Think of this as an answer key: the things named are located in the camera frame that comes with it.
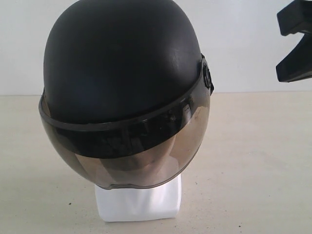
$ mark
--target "white background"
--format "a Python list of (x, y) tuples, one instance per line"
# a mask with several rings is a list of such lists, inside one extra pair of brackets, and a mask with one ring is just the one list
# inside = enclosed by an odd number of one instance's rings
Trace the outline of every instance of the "white background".
[[(276, 14), (292, 0), (176, 0), (190, 18), (216, 92), (312, 90), (279, 83), (275, 66), (301, 35), (282, 37)], [(57, 17), (75, 0), (0, 0), (0, 95), (40, 95), (43, 52)]]

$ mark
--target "helmet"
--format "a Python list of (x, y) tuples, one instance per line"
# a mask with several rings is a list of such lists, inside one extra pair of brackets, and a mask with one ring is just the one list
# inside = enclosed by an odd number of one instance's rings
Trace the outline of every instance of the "helmet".
[(171, 0), (80, 0), (54, 24), (39, 112), (58, 154), (104, 189), (180, 174), (204, 137), (214, 87)]

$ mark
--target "black plastic object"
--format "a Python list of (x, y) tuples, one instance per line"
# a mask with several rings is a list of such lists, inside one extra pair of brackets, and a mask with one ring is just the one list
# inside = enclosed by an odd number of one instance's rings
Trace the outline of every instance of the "black plastic object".
[(280, 82), (312, 78), (312, 1), (295, 0), (277, 14), (280, 32), (305, 34), (299, 44), (276, 67)]

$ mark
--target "white stand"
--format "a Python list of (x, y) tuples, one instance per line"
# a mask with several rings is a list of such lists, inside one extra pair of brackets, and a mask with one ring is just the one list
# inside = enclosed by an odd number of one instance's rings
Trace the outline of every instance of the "white stand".
[(181, 203), (181, 175), (152, 189), (105, 190), (96, 185), (97, 209), (106, 222), (174, 218)]

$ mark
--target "tinted visor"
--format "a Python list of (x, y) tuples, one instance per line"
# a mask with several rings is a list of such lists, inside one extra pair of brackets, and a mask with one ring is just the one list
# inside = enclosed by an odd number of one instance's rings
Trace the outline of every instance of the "tinted visor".
[(203, 74), (179, 100), (146, 116), (104, 124), (54, 120), (44, 95), (43, 126), (64, 161), (104, 189), (152, 188), (180, 174), (199, 149), (210, 110)]

